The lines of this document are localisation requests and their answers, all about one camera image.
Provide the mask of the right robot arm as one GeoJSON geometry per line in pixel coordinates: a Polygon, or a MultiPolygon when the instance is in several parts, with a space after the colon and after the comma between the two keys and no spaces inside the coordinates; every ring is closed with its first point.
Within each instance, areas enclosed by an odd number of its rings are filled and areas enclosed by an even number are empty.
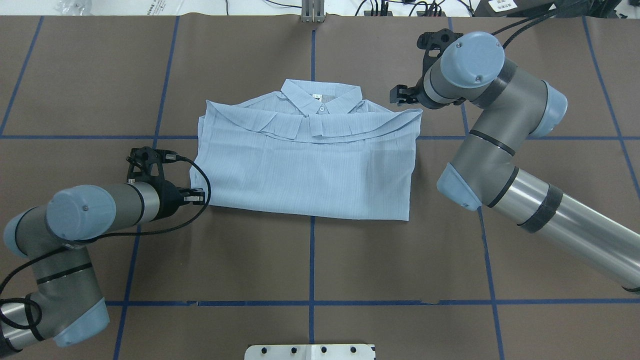
{"type": "Polygon", "coordinates": [[[637,295],[639,186],[624,142],[553,138],[567,96],[510,59],[494,33],[431,30],[416,47],[419,78],[391,89],[390,102],[478,112],[438,190],[467,210],[504,217],[637,295]]]}

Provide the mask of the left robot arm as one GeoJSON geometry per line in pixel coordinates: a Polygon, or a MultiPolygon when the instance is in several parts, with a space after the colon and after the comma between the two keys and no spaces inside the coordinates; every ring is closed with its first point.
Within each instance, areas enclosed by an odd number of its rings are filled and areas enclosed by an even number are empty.
{"type": "Polygon", "coordinates": [[[1,300],[2,358],[48,339],[74,346],[107,328],[110,316],[89,244],[129,236],[127,228],[168,218],[185,205],[205,210],[210,203],[211,182],[190,158],[143,146],[126,161],[126,182],[63,189],[7,223],[5,246],[27,262],[1,288],[32,268],[37,290],[1,300]]]}

